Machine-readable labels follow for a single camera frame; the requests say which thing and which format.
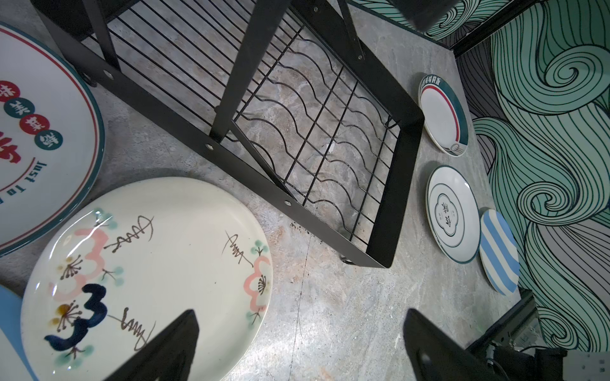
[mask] plate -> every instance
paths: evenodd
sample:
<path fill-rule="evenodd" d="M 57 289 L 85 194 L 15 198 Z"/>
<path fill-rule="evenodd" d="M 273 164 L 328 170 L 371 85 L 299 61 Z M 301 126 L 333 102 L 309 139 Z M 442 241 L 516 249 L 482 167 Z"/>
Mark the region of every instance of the plate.
<path fill-rule="evenodd" d="M 434 144 L 449 155 L 463 155 L 468 147 L 468 122 L 451 86 L 439 76 L 425 76 L 420 82 L 419 106 Z"/>
<path fill-rule="evenodd" d="M 481 216 L 479 247 L 485 273 L 492 286 L 502 295 L 510 295 L 519 284 L 519 253 L 511 228 L 493 209 Z"/>
<path fill-rule="evenodd" d="M 76 72 L 0 23 L 0 257 L 57 226 L 98 174 L 104 126 Z"/>
<path fill-rule="evenodd" d="M 481 241 L 481 222 L 475 195 L 455 168 L 441 165 L 426 187 L 428 223 L 440 249 L 458 263 L 474 259 Z"/>
<path fill-rule="evenodd" d="M 132 183 L 45 248 L 23 299 L 23 346 L 40 380 L 102 380 L 192 308 L 189 379 L 220 380 L 256 336 L 272 282 L 265 235 L 230 194 L 183 177 Z"/>
<path fill-rule="evenodd" d="M 19 335 L 21 298 L 0 286 L 0 369 L 2 380 L 36 380 Z"/>

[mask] wire grid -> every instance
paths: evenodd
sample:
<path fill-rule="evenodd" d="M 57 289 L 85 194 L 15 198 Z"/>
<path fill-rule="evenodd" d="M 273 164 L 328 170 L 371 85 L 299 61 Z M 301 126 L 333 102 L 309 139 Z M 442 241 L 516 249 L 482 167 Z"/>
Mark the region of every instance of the wire grid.
<path fill-rule="evenodd" d="M 123 73 L 209 133 L 253 0 L 141 0 L 109 24 Z M 101 55 L 95 35 L 83 44 Z M 366 251 L 399 127 L 287 13 L 234 117 L 293 197 Z M 261 173 L 233 134 L 223 146 Z"/>

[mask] striped plate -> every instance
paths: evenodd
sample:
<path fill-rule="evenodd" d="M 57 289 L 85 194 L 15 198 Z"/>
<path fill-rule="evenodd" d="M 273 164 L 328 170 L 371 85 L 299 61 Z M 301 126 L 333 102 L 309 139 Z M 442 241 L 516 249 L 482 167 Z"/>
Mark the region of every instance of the striped plate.
<path fill-rule="evenodd" d="M 481 261 L 487 278 L 502 295 L 515 292 L 519 283 L 519 255 L 511 228 L 493 209 L 481 217 Z"/>

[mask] wall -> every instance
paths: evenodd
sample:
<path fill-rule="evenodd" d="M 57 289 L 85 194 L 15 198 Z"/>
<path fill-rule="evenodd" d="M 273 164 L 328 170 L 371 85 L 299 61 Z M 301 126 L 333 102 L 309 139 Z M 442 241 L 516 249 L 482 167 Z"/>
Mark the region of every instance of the wall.
<path fill-rule="evenodd" d="M 610 351 L 610 9 L 548 0 L 457 60 L 550 345 Z"/>
<path fill-rule="evenodd" d="M 490 18 L 511 0 L 460 0 L 424 36 L 447 46 L 453 45 L 468 32 Z M 351 5 L 415 32 L 402 14 L 386 0 L 348 0 Z"/>

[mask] red circle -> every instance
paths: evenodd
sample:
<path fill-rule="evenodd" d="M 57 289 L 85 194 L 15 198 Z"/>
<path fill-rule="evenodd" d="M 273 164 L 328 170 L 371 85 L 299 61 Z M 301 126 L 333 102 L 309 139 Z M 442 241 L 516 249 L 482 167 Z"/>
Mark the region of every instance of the red circle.
<path fill-rule="evenodd" d="M 17 85 L 7 80 L 0 80 L 0 102 L 18 98 L 19 95 L 21 95 L 21 90 L 19 90 Z"/>
<path fill-rule="evenodd" d="M 30 114 L 19 120 L 19 127 L 30 135 L 36 135 L 40 131 L 48 130 L 51 123 L 40 114 Z"/>

